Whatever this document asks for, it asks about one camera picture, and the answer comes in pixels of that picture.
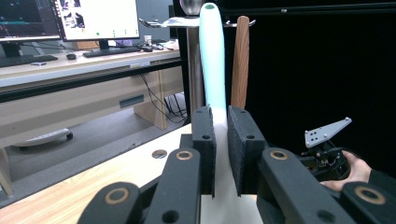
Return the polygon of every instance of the monitor screen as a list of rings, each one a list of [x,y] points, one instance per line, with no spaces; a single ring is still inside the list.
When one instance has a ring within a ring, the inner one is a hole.
[[[0,44],[6,55],[18,55],[21,42],[61,39],[53,9],[50,0],[0,1]]]
[[[63,41],[100,41],[139,38],[135,0],[52,0],[61,25]]]

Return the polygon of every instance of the desk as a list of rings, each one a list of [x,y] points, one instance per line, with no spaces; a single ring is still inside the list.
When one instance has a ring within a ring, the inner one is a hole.
[[[0,209],[0,222],[77,223],[101,188],[118,181],[140,188],[161,175],[167,157],[154,159],[152,152],[164,149],[169,155],[178,149],[183,133],[191,133],[190,124],[4,207]]]
[[[89,59],[82,51],[76,54],[74,61],[55,54],[59,60],[43,66],[1,69],[0,148],[131,106],[139,116],[166,128],[166,117],[154,105],[165,111],[163,98],[183,91],[178,50]],[[0,163],[7,163],[7,155]],[[9,194],[7,173],[7,167],[0,166],[0,183]]]

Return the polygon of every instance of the keyboard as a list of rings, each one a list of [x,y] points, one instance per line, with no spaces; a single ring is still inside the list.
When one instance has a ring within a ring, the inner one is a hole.
[[[90,52],[84,52],[84,53],[82,53],[82,55],[84,55],[84,57],[86,57],[86,58],[93,58],[93,57],[107,56],[107,55],[113,55],[113,54],[138,52],[140,50],[141,49],[134,48],[134,47],[123,48],[123,49],[100,49],[100,50],[94,50],[94,51],[90,51]]]
[[[43,63],[58,60],[57,57],[46,55],[21,55],[18,57],[0,58],[0,67],[10,67],[29,63]]]

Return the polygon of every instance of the gray floor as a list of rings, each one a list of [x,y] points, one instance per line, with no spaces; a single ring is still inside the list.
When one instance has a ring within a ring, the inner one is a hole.
[[[184,95],[168,97],[185,109]],[[138,147],[183,125],[182,118],[167,113],[167,129],[160,130],[140,118],[132,108],[70,127],[74,138],[66,138],[21,150],[7,147],[14,194],[7,196],[0,191],[0,208],[56,184],[72,175],[107,161]]]

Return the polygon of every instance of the wooden desk top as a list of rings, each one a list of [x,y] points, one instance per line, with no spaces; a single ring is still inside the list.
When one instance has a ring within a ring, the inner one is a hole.
[[[114,68],[134,68],[141,63],[156,62],[179,58],[179,50],[154,50],[153,52],[133,52],[103,57],[85,58],[82,53],[75,52],[76,60],[67,60],[66,53],[53,54],[57,61],[47,62],[46,65],[18,65],[4,67],[0,70],[0,88],[11,87],[26,83],[49,80],[60,77],[71,77],[80,74],[89,74]]]
[[[103,187],[118,181],[142,187],[162,173],[166,158],[151,154],[178,149],[186,125],[91,169],[74,175],[0,210],[0,223],[77,223],[84,208]]]

